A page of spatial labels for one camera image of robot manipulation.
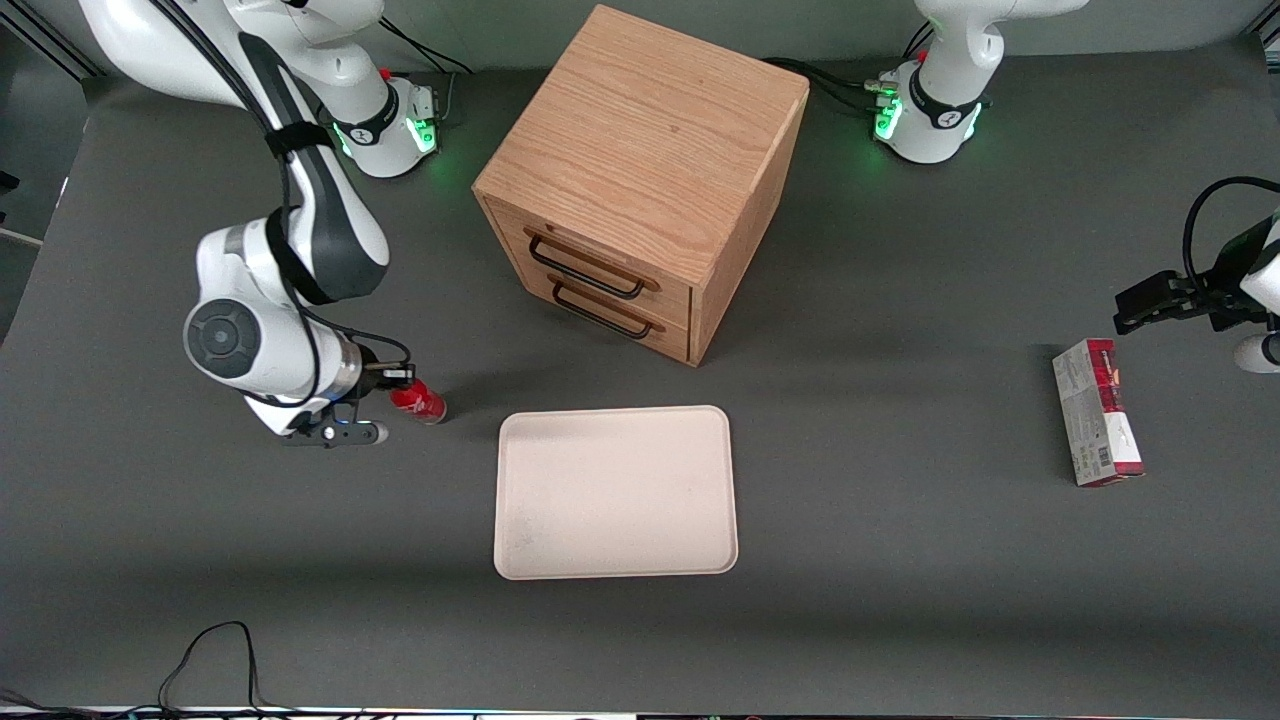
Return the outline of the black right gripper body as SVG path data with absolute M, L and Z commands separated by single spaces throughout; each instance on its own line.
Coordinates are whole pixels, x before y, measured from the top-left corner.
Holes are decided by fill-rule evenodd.
M 365 345 L 344 345 L 335 374 L 335 404 L 358 404 L 374 392 L 387 389 L 380 359 Z

